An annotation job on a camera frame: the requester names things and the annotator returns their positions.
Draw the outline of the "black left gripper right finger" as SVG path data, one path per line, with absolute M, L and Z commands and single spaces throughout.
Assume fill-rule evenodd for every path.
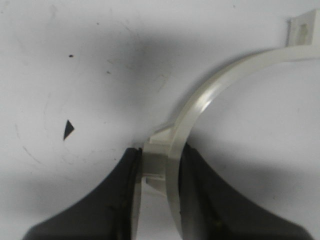
M 184 240 L 310 240 L 301 226 L 258 206 L 224 181 L 185 145 L 179 166 Z

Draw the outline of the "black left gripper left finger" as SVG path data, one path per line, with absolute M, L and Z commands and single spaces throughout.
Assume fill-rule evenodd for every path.
M 135 240 L 141 203 L 142 150 L 127 148 L 88 195 L 33 226 L 25 240 Z

